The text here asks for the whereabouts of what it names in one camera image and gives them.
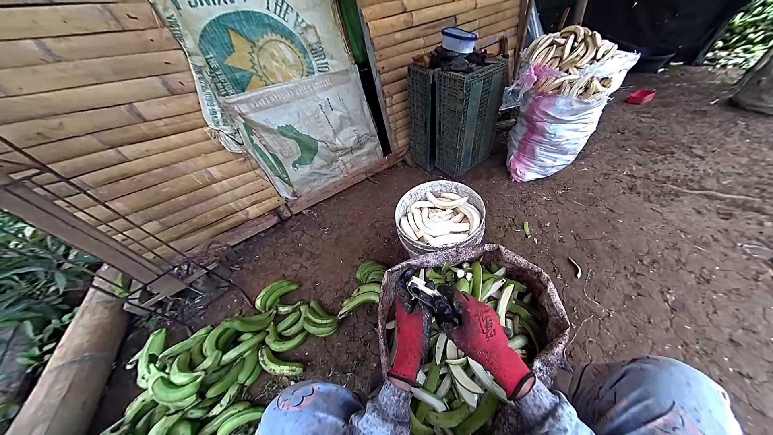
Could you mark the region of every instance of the dirt floor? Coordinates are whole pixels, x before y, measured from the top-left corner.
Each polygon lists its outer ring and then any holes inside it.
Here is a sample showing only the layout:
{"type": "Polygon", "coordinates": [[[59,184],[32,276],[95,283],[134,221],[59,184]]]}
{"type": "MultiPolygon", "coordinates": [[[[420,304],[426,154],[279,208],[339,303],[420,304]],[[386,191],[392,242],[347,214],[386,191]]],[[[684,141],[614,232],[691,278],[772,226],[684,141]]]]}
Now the dirt floor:
{"type": "MultiPolygon", "coordinates": [[[[632,88],[618,95],[654,87],[655,100],[637,106],[617,96],[565,170],[510,181],[501,134],[489,161],[458,181],[485,200],[484,241],[553,279],[574,325],[572,364],[642,354],[684,360],[727,389],[744,430],[766,433],[773,427],[773,269],[751,255],[759,249],[742,244],[773,247],[773,118],[725,103],[735,78],[689,67],[631,74],[625,86],[632,88]],[[582,279],[567,257],[583,266],[582,279]]],[[[292,279],[303,287],[285,302],[317,298],[337,311],[362,260],[407,258],[396,241],[395,204],[439,178],[404,163],[377,174],[228,252],[233,278],[253,298],[271,281],[292,279]]],[[[201,322],[245,306],[227,295],[201,322]]],[[[378,360],[375,329],[376,308],[361,309],[338,334],[312,337],[282,358],[303,361],[308,378],[362,389],[378,360]]],[[[130,336],[120,361],[142,340],[142,333],[130,336]]],[[[252,393],[268,400],[281,385],[263,379],[252,393]]],[[[116,371],[101,419],[133,398],[125,397],[132,382],[116,371]]]]}

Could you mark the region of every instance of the red dustpan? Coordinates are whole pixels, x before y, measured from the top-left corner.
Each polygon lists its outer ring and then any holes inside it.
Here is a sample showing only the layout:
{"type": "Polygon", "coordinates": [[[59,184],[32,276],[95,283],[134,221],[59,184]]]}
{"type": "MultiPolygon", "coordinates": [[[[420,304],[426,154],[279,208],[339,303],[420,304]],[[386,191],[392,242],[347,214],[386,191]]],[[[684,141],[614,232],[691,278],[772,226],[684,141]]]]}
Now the red dustpan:
{"type": "Polygon", "coordinates": [[[644,104],[648,101],[652,101],[656,93],[657,91],[654,89],[639,89],[638,91],[633,91],[625,102],[631,104],[644,104]]]}

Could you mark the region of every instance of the blue lid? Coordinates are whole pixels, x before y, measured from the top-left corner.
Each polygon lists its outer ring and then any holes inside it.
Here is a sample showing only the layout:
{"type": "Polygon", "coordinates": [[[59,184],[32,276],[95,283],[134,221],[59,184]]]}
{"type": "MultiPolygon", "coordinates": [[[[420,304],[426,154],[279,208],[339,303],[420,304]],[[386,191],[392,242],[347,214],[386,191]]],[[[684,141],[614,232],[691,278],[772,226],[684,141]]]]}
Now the blue lid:
{"type": "Polygon", "coordinates": [[[443,36],[450,36],[454,39],[461,39],[462,41],[477,41],[478,35],[470,33],[467,30],[459,29],[458,27],[446,27],[441,32],[443,36]]]}

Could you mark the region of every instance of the gloved hand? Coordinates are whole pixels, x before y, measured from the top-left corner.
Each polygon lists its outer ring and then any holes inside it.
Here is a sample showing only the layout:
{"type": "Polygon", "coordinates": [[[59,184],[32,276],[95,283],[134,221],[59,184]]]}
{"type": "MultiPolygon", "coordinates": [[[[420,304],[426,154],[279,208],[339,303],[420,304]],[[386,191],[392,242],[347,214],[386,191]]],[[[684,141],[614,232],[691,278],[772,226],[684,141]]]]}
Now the gloved hand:
{"type": "Polygon", "coordinates": [[[521,357],[507,345],[504,328],[496,312],[472,295],[457,290],[452,295],[454,308],[461,314],[461,326],[442,322],[438,326],[465,353],[494,376],[511,397],[526,394],[522,387],[534,378],[521,357]]]}
{"type": "Polygon", "coordinates": [[[416,374],[429,344],[432,313],[405,289],[397,292],[395,305],[397,353],[387,374],[418,387],[421,385],[416,382],[416,374]]]}

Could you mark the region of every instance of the bamboo wall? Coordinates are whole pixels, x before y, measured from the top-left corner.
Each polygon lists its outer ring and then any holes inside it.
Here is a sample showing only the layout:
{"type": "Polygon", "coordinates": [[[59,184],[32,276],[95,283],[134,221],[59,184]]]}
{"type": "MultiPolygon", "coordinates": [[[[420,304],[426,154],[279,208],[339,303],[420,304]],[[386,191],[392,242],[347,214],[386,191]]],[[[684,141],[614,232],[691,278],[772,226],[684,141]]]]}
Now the bamboo wall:
{"type": "Polygon", "coordinates": [[[475,47],[494,54],[502,37],[508,47],[516,45],[518,0],[357,0],[357,5],[373,44],[395,149],[407,146],[410,136],[408,65],[441,44],[444,28],[475,33],[475,47]]]}
{"type": "MultiPolygon", "coordinates": [[[[32,178],[41,194],[156,260],[174,253],[125,217],[186,251],[284,204],[209,137],[186,56],[147,2],[64,3],[0,3],[0,135],[121,215],[52,174],[32,178]]],[[[2,144],[0,159],[26,161],[2,144]]]]}

